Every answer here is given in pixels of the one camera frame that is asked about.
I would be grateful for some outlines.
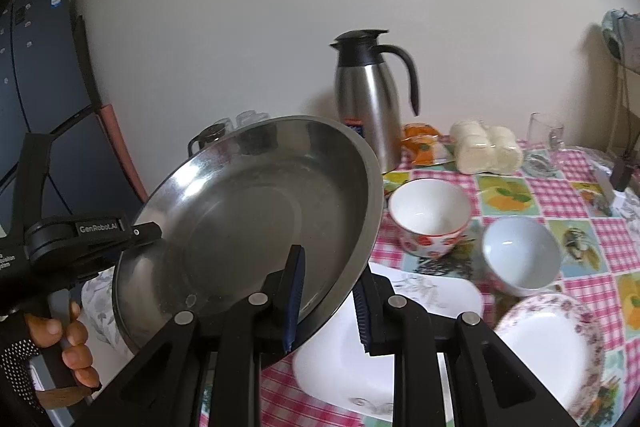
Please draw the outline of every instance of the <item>drinking glass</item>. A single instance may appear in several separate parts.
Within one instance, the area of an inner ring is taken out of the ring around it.
[[[527,148],[522,169],[536,178],[555,178],[560,170],[559,153],[564,149],[564,124],[552,114],[535,112],[529,120]]]

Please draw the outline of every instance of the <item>stainless steel bowl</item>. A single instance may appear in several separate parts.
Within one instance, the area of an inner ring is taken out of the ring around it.
[[[289,116],[229,134],[171,174],[137,223],[162,239],[122,254],[116,321],[136,352],[176,312],[223,312],[306,251],[295,346],[340,307],[364,269],[383,206],[380,168],[367,143],[324,118]]]

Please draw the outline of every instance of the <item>table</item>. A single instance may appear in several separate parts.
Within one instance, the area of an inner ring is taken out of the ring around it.
[[[558,287],[594,312],[607,350],[599,398],[581,423],[608,427],[617,421],[640,385],[640,316],[633,307],[633,296],[638,295],[640,300],[640,257],[627,228],[633,226],[637,231],[638,224],[621,216],[607,216],[589,157],[583,151],[562,152],[561,163],[562,170],[555,178],[540,179],[523,172],[514,176],[466,176],[454,171],[453,164],[411,169],[404,158],[399,170],[386,178],[398,183],[436,178],[458,184],[472,202],[474,217],[456,249],[440,260],[430,261],[402,251],[395,225],[385,210],[371,260],[405,271],[472,280],[484,298],[484,320],[495,325],[516,299],[492,292],[482,270],[477,268],[482,229],[500,216],[530,216],[549,227],[562,245],[563,235],[571,228],[572,233],[588,241],[594,256],[590,263],[582,264],[572,263],[565,255]],[[496,199],[497,187],[504,189],[502,193],[519,194],[513,200],[518,204],[511,203],[508,196]],[[265,426],[371,427],[384,423],[304,394],[293,376],[291,357],[262,372],[261,389]]]

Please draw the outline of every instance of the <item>silver screw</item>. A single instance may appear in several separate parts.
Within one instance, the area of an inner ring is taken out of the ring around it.
[[[262,306],[263,304],[266,304],[268,300],[269,298],[267,295],[262,292],[256,292],[249,295],[249,304],[252,304],[253,306]]]
[[[183,311],[175,315],[174,321],[179,326],[185,326],[187,324],[191,324],[193,320],[193,313],[188,311]]]
[[[480,315],[475,312],[464,312],[462,321],[469,326],[477,326],[480,323]]]
[[[391,295],[387,302],[393,308],[404,308],[406,306],[406,299],[401,295]]]

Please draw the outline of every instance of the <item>bowl with red pattern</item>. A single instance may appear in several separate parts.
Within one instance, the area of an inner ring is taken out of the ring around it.
[[[388,202],[398,226],[402,249],[437,259],[449,253],[471,220],[472,206],[465,191],[443,180],[414,180],[398,188]]]

